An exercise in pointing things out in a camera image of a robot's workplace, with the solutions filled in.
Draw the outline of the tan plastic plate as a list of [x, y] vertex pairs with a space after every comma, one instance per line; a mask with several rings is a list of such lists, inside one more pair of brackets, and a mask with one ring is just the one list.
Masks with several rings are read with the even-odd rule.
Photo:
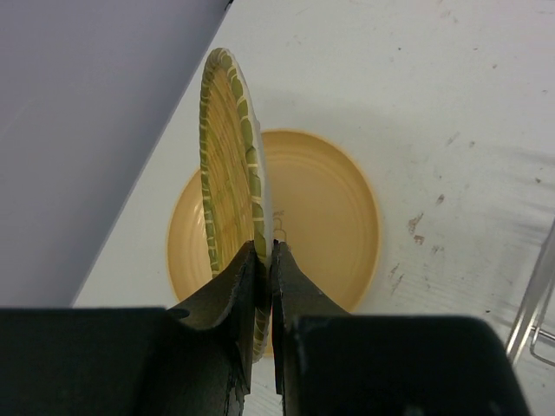
[[[366, 295], [381, 249], [375, 195], [355, 162], [314, 134], [262, 134], [271, 182], [273, 237], [287, 243], [300, 270], [348, 312]], [[183, 189], [170, 220], [166, 264], [182, 301], [212, 278], [201, 174]]]

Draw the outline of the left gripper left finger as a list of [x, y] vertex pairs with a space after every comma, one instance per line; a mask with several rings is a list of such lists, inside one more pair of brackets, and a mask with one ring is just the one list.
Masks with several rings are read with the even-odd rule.
[[183, 328], [178, 410], [241, 415], [251, 392], [258, 258], [245, 243], [223, 272], [166, 312]]

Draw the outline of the green woven pattern plate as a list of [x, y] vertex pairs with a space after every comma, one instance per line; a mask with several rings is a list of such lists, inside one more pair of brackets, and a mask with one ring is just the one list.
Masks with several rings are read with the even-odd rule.
[[260, 262], [256, 278], [261, 289], [256, 296], [252, 350], [253, 361], [259, 361], [268, 343], [271, 316], [271, 185], [250, 91], [229, 49], [213, 49], [203, 68], [199, 156], [212, 275], [220, 274], [246, 242], [254, 243]]

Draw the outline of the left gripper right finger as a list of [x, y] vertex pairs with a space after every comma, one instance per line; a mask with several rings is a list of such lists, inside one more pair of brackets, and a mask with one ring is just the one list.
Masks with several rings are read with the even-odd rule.
[[349, 312], [301, 271], [288, 244], [278, 240], [273, 246], [270, 283], [276, 392], [282, 397], [284, 415], [305, 415], [309, 392], [316, 386], [314, 368], [321, 357], [310, 335]]

